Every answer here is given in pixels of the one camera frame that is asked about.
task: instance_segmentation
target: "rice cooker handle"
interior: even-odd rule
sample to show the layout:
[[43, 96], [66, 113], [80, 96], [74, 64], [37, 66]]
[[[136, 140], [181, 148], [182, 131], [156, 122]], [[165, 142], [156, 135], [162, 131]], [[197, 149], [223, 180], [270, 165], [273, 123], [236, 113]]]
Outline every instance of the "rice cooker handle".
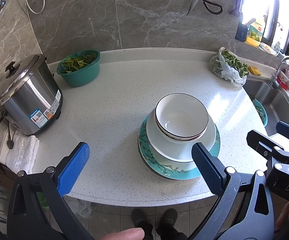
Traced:
[[6, 66], [6, 70], [5, 72], [7, 72], [8, 70], [11, 72], [11, 70], [13, 69], [13, 64], [15, 63], [15, 61], [11, 61], [11, 63], [9, 63], [8, 66]]
[[15, 61], [11, 61], [11, 63], [6, 66], [6, 70], [5, 72], [7, 72], [9, 70], [9, 75], [6, 78], [9, 78], [13, 75], [14, 72], [16, 72], [20, 66], [20, 64], [18, 63], [15, 67], [13, 67]]
[[2, 122], [2, 120], [3, 120], [3, 118], [6, 117], [7, 115], [8, 115], [8, 112], [7, 112], [7, 111], [3, 111], [3, 112], [1, 113], [0, 124], [1, 124], [1, 122]]

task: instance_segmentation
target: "rice cooker label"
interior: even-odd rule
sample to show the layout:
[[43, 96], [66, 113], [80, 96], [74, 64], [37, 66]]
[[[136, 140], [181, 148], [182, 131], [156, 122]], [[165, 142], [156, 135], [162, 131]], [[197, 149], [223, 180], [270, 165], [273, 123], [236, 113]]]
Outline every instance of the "rice cooker label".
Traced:
[[46, 109], [43, 114], [46, 116], [46, 118], [48, 118], [48, 120], [51, 119], [51, 117], [53, 116], [53, 114], [51, 114], [51, 112], [49, 111], [49, 109]]
[[59, 105], [60, 105], [59, 102], [57, 101], [57, 99], [55, 99], [52, 105], [50, 106], [50, 112], [52, 115], [54, 115], [55, 111], [57, 111]]
[[55, 95], [55, 99], [57, 99], [58, 103], [60, 103], [60, 98], [61, 98], [61, 93], [60, 93], [60, 91], [59, 91], [59, 89], [58, 89], [58, 92], [57, 92], [57, 94]]
[[39, 108], [37, 108], [29, 117], [39, 128], [41, 128], [48, 122], [48, 119], [40, 111]]

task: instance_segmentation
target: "teal plastic basin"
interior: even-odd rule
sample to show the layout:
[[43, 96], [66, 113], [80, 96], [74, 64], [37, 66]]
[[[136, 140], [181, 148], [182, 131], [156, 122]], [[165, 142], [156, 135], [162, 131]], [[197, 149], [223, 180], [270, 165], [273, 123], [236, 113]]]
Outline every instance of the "teal plastic basin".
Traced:
[[96, 55], [97, 55], [97, 58], [95, 59], [94, 62], [85, 66], [82, 69], [79, 69], [79, 70], [71, 72], [71, 73], [62, 73], [62, 72], [64, 72], [64, 67], [62, 65], [64, 60], [65, 60], [65, 58], [64, 58], [63, 60], [61, 60], [61, 62], [59, 63], [59, 65], [57, 67], [57, 73], [60, 76], [62, 76], [64, 81], [69, 86], [80, 87], [80, 86], [83, 86], [85, 84], [88, 84], [89, 82], [94, 80], [97, 77], [97, 75], [99, 74], [99, 71], [100, 71], [100, 63], [99, 63], [100, 52], [97, 50], [84, 50], [84, 51], [80, 51], [80, 52], [75, 53], [75, 54], [71, 54], [69, 56], [69, 57], [81, 57], [81, 56], [91, 55], [93, 53], [96, 53]]
[[254, 104], [254, 106], [260, 107], [262, 113], [264, 114], [264, 121], [262, 121], [262, 123], [263, 123], [264, 127], [266, 127], [266, 125], [268, 124], [268, 116], [267, 116], [267, 113], [266, 113], [264, 107], [261, 105], [261, 103], [257, 99], [253, 100], [253, 104]]

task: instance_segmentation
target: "lid knob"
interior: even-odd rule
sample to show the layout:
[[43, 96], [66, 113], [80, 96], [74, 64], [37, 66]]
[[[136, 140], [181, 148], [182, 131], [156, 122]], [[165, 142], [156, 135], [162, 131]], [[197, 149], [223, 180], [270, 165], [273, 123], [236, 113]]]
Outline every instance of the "lid knob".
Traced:
[[9, 75], [6, 78], [11, 77], [18, 70], [20, 63], [18, 63], [15, 67], [13, 67], [14, 63], [15, 61], [11, 61], [11, 63], [8, 66], [6, 66], [5, 72], [9, 70]]

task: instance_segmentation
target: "white plate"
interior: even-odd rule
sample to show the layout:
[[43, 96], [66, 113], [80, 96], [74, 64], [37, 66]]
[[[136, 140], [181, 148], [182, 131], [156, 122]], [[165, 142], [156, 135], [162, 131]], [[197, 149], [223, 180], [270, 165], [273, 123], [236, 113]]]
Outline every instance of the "white plate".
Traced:
[[197, 142], [202, 142], [208, 151], [211, 150], [215, 142], [215, 125], [212, 118], [209, 116], [209, 122], [206, 131], [202, 137], [189, 142], [172, 142], [160, 131], [158, 125], [155, 123], [154, 109], [151, 111], [147, 121], [147, 136], [152, 147], [163, 157], [174, 162], [193, 162], [191, 156], [192, 146]]

